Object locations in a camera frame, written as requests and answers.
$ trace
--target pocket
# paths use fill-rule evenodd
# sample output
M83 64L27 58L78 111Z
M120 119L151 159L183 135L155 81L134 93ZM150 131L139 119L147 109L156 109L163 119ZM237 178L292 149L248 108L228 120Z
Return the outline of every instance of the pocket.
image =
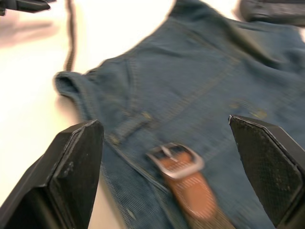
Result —
M132 101L163 121L215 87L238 62L202 38L166 26L129 59Z

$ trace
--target black object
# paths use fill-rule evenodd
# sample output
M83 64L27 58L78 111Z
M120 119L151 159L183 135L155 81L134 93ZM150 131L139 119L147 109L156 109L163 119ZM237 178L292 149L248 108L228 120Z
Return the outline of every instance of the black object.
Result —
M305 26L305 0L241 0L239 8L246 21Z
M56 0L0 0L0 16L5 15L5 9L36 13L49 10L48 3Z
M246 175L278 229L305 228L305 151L281 127L230 116Z
M73 65L75 62L76 54L76 14L72 0L66 0L67 13L68 13L68 36L69 36L69 52L64 64L64 71L73 72Z
M0 208L0 229L86 229L102 159L103 126L69 127L24 173Z

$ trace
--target metal buckle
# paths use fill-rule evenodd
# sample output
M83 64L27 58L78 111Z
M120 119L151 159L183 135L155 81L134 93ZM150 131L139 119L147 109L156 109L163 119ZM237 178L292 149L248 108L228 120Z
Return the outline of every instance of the metal buckle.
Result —
M177 162L177 159L172 155L171 153L171 148L176 147L176 146L182 146L183 148L186 149L186 152L188 152L191 156L193 156L193 164L182 168L178 171L170 171L166 169L162 163L159 161L159 159L154 155L159 152L163 152L165 155L167 155L170 159L174 160ZM204 167L204 161L202 157L200 157L197 153L195 153L193 150L189 149L186 146L183 146L181 144L176 144L176 143L168 143L163 146L156 147L152 149L147 156L158 166L158 168L169 178L171 179L182 179L184 177L187 177L195 172L200 171Z

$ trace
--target brown leather strap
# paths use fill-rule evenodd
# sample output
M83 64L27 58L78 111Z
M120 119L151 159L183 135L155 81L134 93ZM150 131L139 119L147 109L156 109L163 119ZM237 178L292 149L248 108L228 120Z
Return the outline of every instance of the brown leather strap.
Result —
M160 162L170 171L177 171L193 163L192 156L187 152L180 152L174 158L162 158ZM234 229L218 208L216 198L200 172L181 179L171 179L165 174L163 177L192 229Z
M187 152L180 152L175 159L166 157L160 159L160 162L170 171L181 169L192 163L192 157ZM168 176L164 176L164 179L183 210L191 217L204 221L213 219L217 209L216 200L200 172L178 180L170 179Z

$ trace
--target blue denim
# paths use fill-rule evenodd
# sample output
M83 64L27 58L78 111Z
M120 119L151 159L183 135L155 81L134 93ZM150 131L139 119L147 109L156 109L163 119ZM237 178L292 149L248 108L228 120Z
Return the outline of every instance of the blue denim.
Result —
M83 120L104 125L102 175L127 228L187 228L145 155L177 142L204 158L202 174L237 229L274 229L245 175L228 116L279 125L305 146L305 44L295 27L237 22L199 0L177 0L136 47L85 75L61 72L55 83Z

